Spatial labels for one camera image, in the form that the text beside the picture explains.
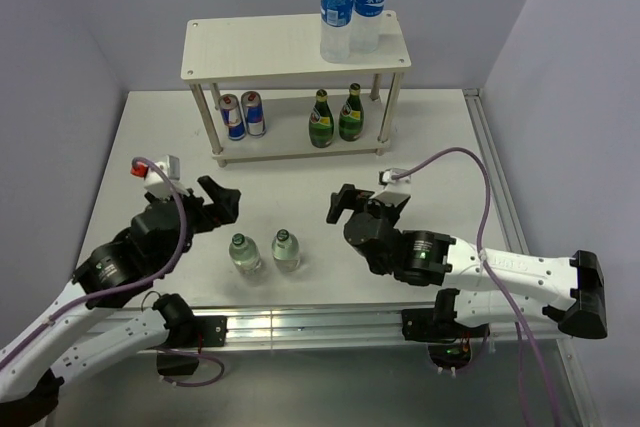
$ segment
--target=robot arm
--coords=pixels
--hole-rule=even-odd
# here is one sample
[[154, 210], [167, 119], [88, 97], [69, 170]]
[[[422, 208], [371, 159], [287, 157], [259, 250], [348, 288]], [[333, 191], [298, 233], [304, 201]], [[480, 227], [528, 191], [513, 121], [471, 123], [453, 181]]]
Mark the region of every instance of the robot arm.
[[[61, 385], [68, 388], [71, 382], [138, 350], [160, 344], [177, 347], [196, 335], [191, 309], [174, 294], [162, 296], [152, 309], [126, 326], [76, 345], [93, 325], [151, 288], [153, 282], [146, 283], [145, 279], [165, 272], [162, 269], [174, 255], [181, 230], [178, 209], [166, 180], [178, 192], [184, 207], [183, 252], [191, 248], [195, 234], [234, 223], [238, 217], [239, 191], [224, 189], [208, 176], [200, 177], [198, 183], [212, 200], [205, 204], [203, 198], [179, 183], [177, 158], [166, 156], [156, 166], [167, 179], [141, 164], [132, 169], [134, 175], [144, 178], [149, 201], [144, 212], [136, 215], [113, 241], [96, 248], [73, 272], [51, 306], [0, 350], [0, 419], [12, 419], [16, 424], [18, 416], [21, 424], [31, 425], [28, 422], [37, 421], [55, 408]], [[127, 287], [134, 283], [139, 286]], [[87, 294], [101, 292], [106, 295], [81, 300]], [[60, 315], [59, 309], [70, 303], [77, 305]]]
[[[431, 331], [426, 337], [442, 334], [438, 323], [440, 330], [446, 330], [446, 322], [476, 327], [481, 325], [481, 318], [486, 322], [495, 321], [496, 316], [515, 321], [483, 268], [481, 256], [486, 256], [518, 299], [521, 311], [530, 318], [551, 319], [568, 335], [606, 337], [604, 280], [595, 254], [578, 251], [573, 257], [549, 259], [492, 249], [478, 252], [475, 245], [446, 234], [400, 231], [394, 226], [411, 196], [410, 177], [392, 179], [401, 172], [404, 171], [382, 172], [380, 192], [343, 185], [340, 192], [331, 195], [327, 222], [335, 224], [344, 210], [352, 210], [344, 237], [365, 257], [371, 272], [390, 274], [411, 285], [444, 288], [438, 293], [437, 311], [425, 313], [429, 324], [425, 329]], [[467, 292], [478, 295], [467, 298]]]

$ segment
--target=shelf leg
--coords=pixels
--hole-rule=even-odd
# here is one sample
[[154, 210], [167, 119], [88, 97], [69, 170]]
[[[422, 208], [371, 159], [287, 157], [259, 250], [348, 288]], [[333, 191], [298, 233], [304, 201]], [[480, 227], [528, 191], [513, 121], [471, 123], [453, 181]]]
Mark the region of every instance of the shelf leg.
[[211, 89], [211, 97], [213, 97], [213, 105], [216, 110], [220, 110], [220, 106], [218, 105], [218, 101], [220, 100], [220, 87], [218, 87], [217, 83], [211, 82], [209, 88]]
[[378, 100], [380, 98], [380, 84], [382, 83], [382, 74], [373, 74], [373, 85], [371, 86], [371, 93], [369, 98], [371, 100]]
[[204, 130], [207, 132], [207, 137], [209, 137], [209, 143], [211, 144], [211, 150], [214, 154], [221, 154], [222, 145], [220, 145], [220, 139], [218, 138], [216, 127], [213, 125], [213, 119], [211, 118], [211, 112], [207, 105], [207, 99], [204, 97], [202, 86], [200, 84], [191, 84], [189, 85], [189, 88], [191, 88], [191, 93], [193, 94], [193, 98], [195, 99], [198, 110], [200, 111]]
[[[391, 135], [391, 123], [393, 122], [393, 115], [398, 103], [398, 95], [400, 94], [400, 84], [402, 84], [402, 78], [404, 72], [396, 72], [393, 74], [391, 80], [391, 90], [389, 90], [389, 96], [387, 97], [387, 105], [384, 108], [384, 117], [382, 117], [382, 126], [380, 127], [380, 135], [378, 136], [378, 142], [385, 143], [389, 140]], [[382, 155], [383, 149], [378, 149], [376, 154]]]

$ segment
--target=red bull can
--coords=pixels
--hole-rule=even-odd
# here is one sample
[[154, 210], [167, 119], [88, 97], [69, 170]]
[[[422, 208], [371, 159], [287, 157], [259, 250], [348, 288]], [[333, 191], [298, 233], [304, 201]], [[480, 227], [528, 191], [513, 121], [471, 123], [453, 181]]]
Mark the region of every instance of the red bull can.
[[233, 94], [225, 94], [218, 102], [222, 119], [227, 126], [227, 135], [231, 140], [243, 139], [247, 134], [238, 98]]
[[267, 131], [260, 94], [250, 90], [242, 94], [242, 111], [247, 119], [247, 131], [252, 137], [262, 137]]

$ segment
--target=green bottle cap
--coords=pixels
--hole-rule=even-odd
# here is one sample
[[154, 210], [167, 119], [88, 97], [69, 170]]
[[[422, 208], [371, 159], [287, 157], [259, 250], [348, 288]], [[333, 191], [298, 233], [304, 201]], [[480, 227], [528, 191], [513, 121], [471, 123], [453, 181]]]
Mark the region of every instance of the green bottle cap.
[[233, 245], [242, 245], [244, 244], [244, 235], [242, 234], [235, 234], [232, 238], [231, 238], [231, 243]]
[[286, 229], [280, 229], [276, 234], [276, 239], [278, 239], [280, 242], [284, 242], [288, 238], [289, 238], [289, 231]]

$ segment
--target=water bottle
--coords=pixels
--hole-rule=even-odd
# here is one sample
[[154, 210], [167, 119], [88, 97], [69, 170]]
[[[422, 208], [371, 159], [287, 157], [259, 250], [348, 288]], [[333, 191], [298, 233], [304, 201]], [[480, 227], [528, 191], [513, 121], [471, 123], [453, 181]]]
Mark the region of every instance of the water bottle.
[[353, 0], [320, 0], [320, 55], [327, 62], [349, 57]]
[[242, 275], [254, 276], [263, 270], [258, 246], [251, 237], [235, 234], [229, 245], [229, 256]]
[[271, 253], [281, 272], [293, 272], [300, 266], [300, 244], [288, 230], [278, 231], [271, 243]]
[[355, 0], [351, 50], [369, 53], [378, 48], [384, 0]]

